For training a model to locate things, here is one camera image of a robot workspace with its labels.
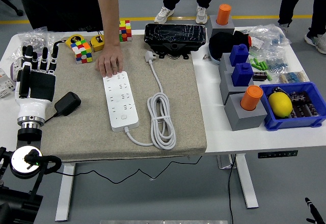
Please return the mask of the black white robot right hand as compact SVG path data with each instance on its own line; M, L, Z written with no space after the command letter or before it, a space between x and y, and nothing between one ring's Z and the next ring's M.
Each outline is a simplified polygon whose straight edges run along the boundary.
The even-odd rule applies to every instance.
M325 224L323 218L321 217L319 211L314 206L314 204L311 202L309 198L305 198L305 202L307 203L307 206L310 209L310 212L313 216L313 219L307 218L306 221L310 223L317 223L317 224Z

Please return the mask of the person's left hand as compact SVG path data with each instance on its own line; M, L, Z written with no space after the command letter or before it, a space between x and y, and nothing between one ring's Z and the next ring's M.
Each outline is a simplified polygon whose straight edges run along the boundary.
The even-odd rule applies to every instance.
M121 44L105 43L103 50L96 59L95 69L102 77L112 77L123 71L124 61Z

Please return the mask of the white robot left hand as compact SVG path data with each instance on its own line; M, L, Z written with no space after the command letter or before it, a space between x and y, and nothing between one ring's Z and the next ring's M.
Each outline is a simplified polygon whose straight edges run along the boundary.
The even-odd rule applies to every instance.
M18 121L36 117L45 120L45 110L52 103L55 94L57 57L59 48L52 49L51 60L47 60L48 49L43 48L41 59L31 45L25 49L18 62L15 100L20 107Z

